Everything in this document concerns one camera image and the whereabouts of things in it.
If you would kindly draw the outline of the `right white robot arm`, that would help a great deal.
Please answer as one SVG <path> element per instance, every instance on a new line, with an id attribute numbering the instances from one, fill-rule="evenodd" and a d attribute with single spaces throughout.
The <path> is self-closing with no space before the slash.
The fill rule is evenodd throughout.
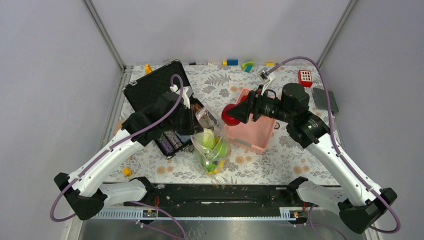
<path id="1" fill-rule="evenodd" d="M 316 157 L 341 187 L 341 191 L 335 191 L 298 177 L 289 184 L 287 201 L 293 206 L 308 202 L 325 208 L 337 214 L 351 231 L 362 234 L 391 210 L 398 196 L 392 188 L 374 182 L 353 162 L 327 124 L 309 110 L 309 100 L 299 83 L 285 84 L 281 97 L 269 97 L 268 91 L 259 86 L 240 103 L 227 105 L 222 119 L 247 124 L 268 117 L 285 122 L 289 136 Z"/>

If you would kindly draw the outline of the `red toy apple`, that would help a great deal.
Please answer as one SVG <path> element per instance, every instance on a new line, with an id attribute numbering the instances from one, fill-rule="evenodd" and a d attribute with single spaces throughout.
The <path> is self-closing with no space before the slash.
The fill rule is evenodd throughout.
<path id="1" fill-rule="evenodd" d="M 222 110 L 222 112 L 221 112 L 221 119 L 223 120 L 223 122 L 224 122 L 226 125 L 228 125 L 228 126 L 230 126 L 230 127 L 237 126 L 238 124 L 240 124 L 240 123 L 241 123 L 238 119 L 236 119 L 236 118 L 234 118 L 234 117 L 232 117 L 232 116 L 228 115 L 228 111 L 229 111 L 230 109 L 232 109 L 233 107 L 235 107 L 235 106 L 236 106 L 236 105 L 235 105 L 235 104 L 233 104 L 233 103 L 228 104 L 228 105 L 226 105 L 226 106 L 223 108 L 223 110 Z"/>

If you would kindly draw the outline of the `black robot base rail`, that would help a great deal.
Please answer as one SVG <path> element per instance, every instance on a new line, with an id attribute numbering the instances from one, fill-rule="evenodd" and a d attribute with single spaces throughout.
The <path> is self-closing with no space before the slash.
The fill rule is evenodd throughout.
<path id="1" fill-rule="evenodd" d="M 138 204 L 125 201 L 123 207 L 160 208 L 175 218 L 202 219 L 289 219 L 305 213 L 312 204 L 295 195 L 286 185 L 242 184 L 147 184 Z"/>

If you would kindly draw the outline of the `clear zip top bag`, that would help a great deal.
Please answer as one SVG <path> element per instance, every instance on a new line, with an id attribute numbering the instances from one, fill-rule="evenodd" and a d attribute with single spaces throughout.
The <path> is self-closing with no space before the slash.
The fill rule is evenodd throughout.
<path id="1" fill-rule="evenodd" d="M 232 153 L 225 124 L 209 106 L 202 107 L 195 117 L 202 130 L 190 136 L 194 154 L 207 174 L 217 174 L 224 168 Z"/>

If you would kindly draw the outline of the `yellow toy banana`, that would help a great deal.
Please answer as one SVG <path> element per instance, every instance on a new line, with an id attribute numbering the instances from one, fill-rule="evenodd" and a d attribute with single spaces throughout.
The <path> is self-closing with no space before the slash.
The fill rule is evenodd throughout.
<path id="1" fill-rule="evenodd" d="M 218 174 L 224 167 L 226 163 L 225 159 L 214 161 L 207 166 L 208 174 Z"/>

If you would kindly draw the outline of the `light green toy cabbage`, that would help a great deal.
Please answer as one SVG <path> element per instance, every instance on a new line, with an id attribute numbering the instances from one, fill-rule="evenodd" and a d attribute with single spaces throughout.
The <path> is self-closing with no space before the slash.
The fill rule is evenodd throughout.
<path id="1" fill-rule="evenodd" d="M 215 147 L 215 133 L 209 129 L 204 128 L 203 132 L 194 135 L 194 141 L 203 149 L 213 150 Z"/>

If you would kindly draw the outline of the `green bumpy toy fruit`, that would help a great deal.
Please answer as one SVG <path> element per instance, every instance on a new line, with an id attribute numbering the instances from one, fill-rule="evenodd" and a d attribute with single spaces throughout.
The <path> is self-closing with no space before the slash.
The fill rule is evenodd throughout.
<path id="1" fill-rule="evenodd" d="M 228 141 L 220 141 L 213 149 L 216 158 L 228 158 L 231 155 L 231 145 Z"/>

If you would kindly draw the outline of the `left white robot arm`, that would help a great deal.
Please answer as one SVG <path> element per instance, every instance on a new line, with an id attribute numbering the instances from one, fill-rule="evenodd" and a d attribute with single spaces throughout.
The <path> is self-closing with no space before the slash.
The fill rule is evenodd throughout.
<path id="1" fill-rule="evenodd" d="M 195 117 L 198 107 L 202 107 L 192 94 L 165 92 L 155 102 L 135 110 L 123 123 L 115 136 L 87 163 L 71 173 L 60 172 L 54 182 L 60 190 L 59 196 L 50 210 L 50 218 L 61 197 L 74 211 L 71 217 L 88 220 L 105 206 L 139 201 L 148 206 L 155 200 L 155 192 L 141 180 L 121 183 L 105 183 L 105 179 L 124 160 L 159 139 L 166 132 L 177 132 L 188 136 L 200 130 Z"/>

